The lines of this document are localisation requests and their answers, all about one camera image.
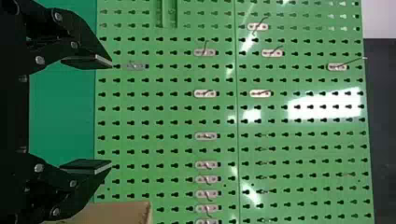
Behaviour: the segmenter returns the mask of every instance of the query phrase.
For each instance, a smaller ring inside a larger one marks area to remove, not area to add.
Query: black panel
[[[396,223],[396,39],[365,39],[375,223]]]

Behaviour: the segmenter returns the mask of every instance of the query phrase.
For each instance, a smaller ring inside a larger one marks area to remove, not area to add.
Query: metal pin
[[[261,218],[257,219],[257,221],[263,222],[263,223],[267,223],[267,222],[270,222],[271,220],[267,219],[267,218],[264,218],[264,217],[261,217]]]
[[[257,147],[256,148],[256,151],[265,151],[265,150],[267,150],[267,148],[265,148],[265,147]]]
[[[257,178],[258,178],[258,179],[267,179],[268,177],[265,176],[265,175],[258,175]]]
[[[208,170],[211,170],[211,169],[212,169],[212,168],[210,167],[210,165],[209,165],[209,162],[205,162],[204,165],[206,166],[206,168],[207,168]]]
[[[210,183],[209,183],[209,176],[204,176],[204,180],[205,180],[205,182],[206,182],[207,185],[210,185]]]
[[[276,47],[276,49],[274,49],[271,53],[270,56],[273,55],[277,50],[282,49],[283,45]]]
[[[256,133],[257,137],[266,137],[267,134],[266,133]]]
[[[202,51],[201,56],[204,56],[204,54],[206,54],[206,47],[207,47],[207,42],[209,42],[208,40],[205,41],[204,43],[204,50]]]
[[[212,217],[212,216],[210,216],[210,213],[209,213],[209,211],[210,211],[209,205],[205,205],[205,210],[206,210],[207,216],[208,216],[208,217]]]
[[[211,91],[213,91],[213,90],[204,91],[204,92],[203,92],[203,95],[207,95],[207,94],[210,93]]]
[[[258,161],[257,164],[258,165],[267,165],[268,161]]]
[[[367,57],[357,58],[357,59],[354,59],[354,60],[352,60],[352,61],[349,61],[349,62],[346,62],[346,63],[342,63],[342,64],[340,64],[340,65],[337,65],[337,66],[335,66],[335,68],[339,68],[339,67],[342,67],[342,66],[344,66],[344,65],[347,65],[347,64],[350,64],[350,63],[354,63],[354,62],[356,62],[356,61],[358,61],[358,60],[367,60],[367,59],[369,59],[369,58],[367,58]]]
[[[270,192],[269,190],[265,190],[265,189],[257,190],[257,193],[259,193],[259,194],[266,194],[266,193],[269,193],[269,192]]]
[[[265,17],[263,17],[262,18],[262,20],[259,22],[259,24],[256,26],[256,28],[254,28],[254,31],[253,31],[253,35],[257,32],[257,29],[259,29],[259,27],[262,25],[262,23],[264,22],[264,20],[265,19],[268,19],[269,18],[269,16],[265,16]]]
[[[203,137],[204,138],[213,138],[214,136],[212,134],[204,133]]]
[[[207,190],[204,190],[205,196],[207,198],[208,201],[213,202],[213,200],[210,199],[210,195],[209,192],[207,192]]]
[[[271,92],[271,91],[259,91],[259,92],[253,92],[253,93],[251,93],[252,95],[262,95],[262,94],[265,94],[265,93],[267,93],[267,92]]]

